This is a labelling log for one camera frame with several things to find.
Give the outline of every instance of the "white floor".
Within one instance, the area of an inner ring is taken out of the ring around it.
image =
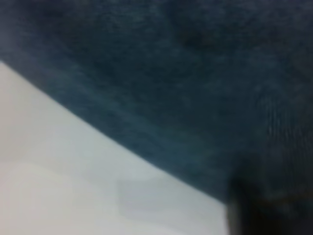
[[[0,63],[1,235],[225,235],[224,207]]]

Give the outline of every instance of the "blue denim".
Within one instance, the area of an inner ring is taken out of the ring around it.
[[[312,26],[311,0],[0,0],[0,58],[219,200],[276,200],[313,186]]]

